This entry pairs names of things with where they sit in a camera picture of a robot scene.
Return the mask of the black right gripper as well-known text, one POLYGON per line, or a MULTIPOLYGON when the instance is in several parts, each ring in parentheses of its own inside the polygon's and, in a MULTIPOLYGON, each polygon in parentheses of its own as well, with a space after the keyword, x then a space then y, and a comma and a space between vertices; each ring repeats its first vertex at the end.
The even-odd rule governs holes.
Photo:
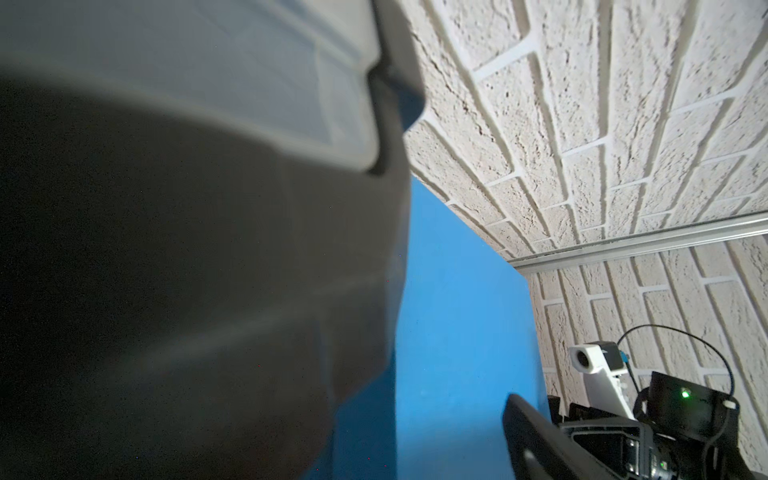
POLYGON ((620 479, 676 479, 678 463, 651 426, 607 411, 548 397, 551 421, 570 440, 620 479))

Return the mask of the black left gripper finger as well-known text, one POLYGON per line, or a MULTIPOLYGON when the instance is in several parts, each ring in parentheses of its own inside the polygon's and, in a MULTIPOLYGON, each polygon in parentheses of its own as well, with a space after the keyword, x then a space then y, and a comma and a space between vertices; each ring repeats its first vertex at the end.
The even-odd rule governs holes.
POLYGON ((517 480, 617 479, 517 394, 508 396, 502 424, 517 480))

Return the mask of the blue shoebox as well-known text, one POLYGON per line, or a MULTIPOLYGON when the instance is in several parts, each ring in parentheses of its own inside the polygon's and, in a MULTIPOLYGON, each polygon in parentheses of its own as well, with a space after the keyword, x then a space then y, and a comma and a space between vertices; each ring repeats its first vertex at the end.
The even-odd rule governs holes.
POLYGON ((510 479, 510 394, 547 410, 528 284, 424 185, 393 360, 338 411, 309 479, 510 479))

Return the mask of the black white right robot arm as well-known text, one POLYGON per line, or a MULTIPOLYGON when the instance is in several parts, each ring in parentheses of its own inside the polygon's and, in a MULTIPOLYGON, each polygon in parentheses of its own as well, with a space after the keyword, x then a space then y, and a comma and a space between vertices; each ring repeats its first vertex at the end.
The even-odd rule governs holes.
POLYGON ((555 424, 615 479, 763 479, 739 450, 739 413, 725 392, 655 372, 631 419, 572 403, 555 424))

